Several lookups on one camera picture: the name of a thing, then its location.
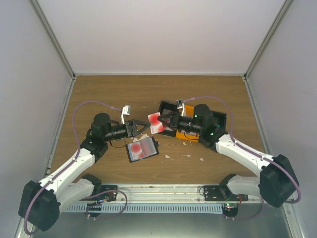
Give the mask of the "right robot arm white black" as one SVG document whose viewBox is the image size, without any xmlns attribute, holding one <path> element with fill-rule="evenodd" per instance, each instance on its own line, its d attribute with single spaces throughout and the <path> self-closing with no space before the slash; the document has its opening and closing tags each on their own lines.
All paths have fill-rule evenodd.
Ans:
<svg viewBox="0 0 317 238">
<path fill-rule="evenodd" d="M 269 205 L 279 208 L 290 203 L 289 197 L 299 192 L 299 182 L 287 157 L 262 153 L 233 137 L 225 130 L 225 116 L 213 112 L 206 104 L 194 106 L 193 116 L 170 112 L 158 120 L 172 130 L 195 133 L 198 142 L 216 153 L 227 156 L 255 174 L 242 177 L 230 174 L 219 183 L 219 195 L 230 201 L 236 195 L 262 198 Z"/>
</svg>

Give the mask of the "black card holder wallet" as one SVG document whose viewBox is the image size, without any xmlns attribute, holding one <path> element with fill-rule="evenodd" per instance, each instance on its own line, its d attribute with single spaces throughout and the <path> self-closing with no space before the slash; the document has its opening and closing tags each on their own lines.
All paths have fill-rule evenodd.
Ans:
<svg viewBox="0 0 317 238">
<path fill-rule="evenodd" d="M 125 145 L 130 163 L 143 160 L 159 154 L 159 142 L 154 137 L 146 137 Z"/>
</svg>

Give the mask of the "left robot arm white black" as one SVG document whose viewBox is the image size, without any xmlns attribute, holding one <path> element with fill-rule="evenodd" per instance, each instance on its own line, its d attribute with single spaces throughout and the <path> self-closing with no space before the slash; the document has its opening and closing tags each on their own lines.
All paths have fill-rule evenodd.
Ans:
<svg viewBox="0 0 317 238">
<path fill-rule="evenodd" d="M 28 230 L 28 224 L 47 231 L 71 204 L 82 199 L 99 199 L 102 188 L 93 182 L 94 176 L 82 178 L 75 184 L 72 182 L 106 153 L 109 142 L 134 137 L 149 127 L 146 121 L 133 119 L 119 123 L 106 113 L 97 114 L 86 138 L 70 159 L 51 175 L 39 182 L 31 180 L 24 186 L 18 210 L 24 219 L 24 232 L 30 236 L 34 234 Z"/>
</svg>

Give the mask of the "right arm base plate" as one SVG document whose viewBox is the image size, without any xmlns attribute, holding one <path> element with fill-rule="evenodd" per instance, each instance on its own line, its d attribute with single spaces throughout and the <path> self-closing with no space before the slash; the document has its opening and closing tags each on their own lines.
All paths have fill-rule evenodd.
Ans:
<svg viewBox="0 0 317 238">
<path fill-rule="evenodd" d="M 205 201 L 248 201 L 248 196 L 245 194 L 233 194 L 228 188 L 219 185 L 202 186 L 202 193 Z"/>
</svg>

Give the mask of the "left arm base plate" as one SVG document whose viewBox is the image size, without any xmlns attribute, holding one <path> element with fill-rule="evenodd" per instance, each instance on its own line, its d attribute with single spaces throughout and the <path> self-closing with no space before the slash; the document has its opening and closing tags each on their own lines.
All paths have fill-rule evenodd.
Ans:
<svg viewBox="0 0 317 238">
<path fill-rule="evenodd" d="M 117 189 L 118 189 L 117 185 L 105 185 L 105 184 L 98 185 L 94 188 L 94 190 L 90 196 L 97 195 L 97 194 L 100 194 L 104 191 L 109 191 L 109 190 L 111 192 L 101 194 L 101 195 L 96 196 L 94 198 L 89 198 L 89 199 L 84 198 L 84 199 L 82 199 L 82 201 L 95 201 L 97 203 L 102 203 L 104 201 L 115 201 L 116 200 L 116 193 L 114 192 L 114 190 L 117 190 Z"/>
</svg>

